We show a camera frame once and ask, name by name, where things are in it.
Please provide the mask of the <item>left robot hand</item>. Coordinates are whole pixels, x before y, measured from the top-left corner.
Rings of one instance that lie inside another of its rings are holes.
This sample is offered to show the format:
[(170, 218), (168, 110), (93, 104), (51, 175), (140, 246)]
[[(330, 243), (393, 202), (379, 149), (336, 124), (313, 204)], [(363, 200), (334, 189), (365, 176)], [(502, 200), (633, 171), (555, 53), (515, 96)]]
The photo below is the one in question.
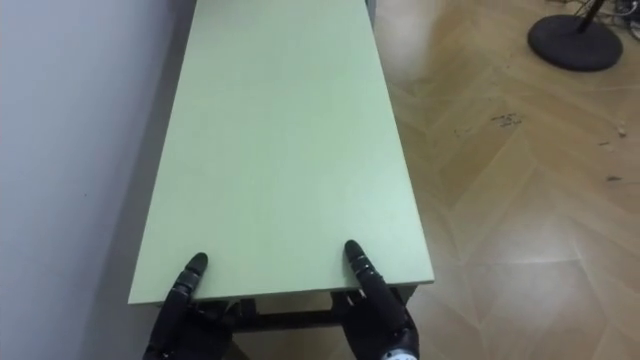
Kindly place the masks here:
[(180, 272), (157, 315), (144, 360), (222, 359), (231, 347), (233, 334), (254, 329), (258, 315), (242, 312), (239, 303), (225, 305), (207, 315), (192, 305), (195, 291), (208, 266), (208, 256), (194, 255)]

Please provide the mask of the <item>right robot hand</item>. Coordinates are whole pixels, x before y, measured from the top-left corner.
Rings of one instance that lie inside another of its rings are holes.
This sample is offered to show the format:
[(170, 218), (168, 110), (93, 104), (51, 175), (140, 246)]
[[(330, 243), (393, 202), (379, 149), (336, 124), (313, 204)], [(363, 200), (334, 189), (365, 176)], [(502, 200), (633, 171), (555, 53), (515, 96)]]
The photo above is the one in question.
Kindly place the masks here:
[(344, 254), (360, 288), (333, 292), (332, 310), (355, 359), (418, 360), (419, 332), (406, 305), (358, 242), (348, 240)]

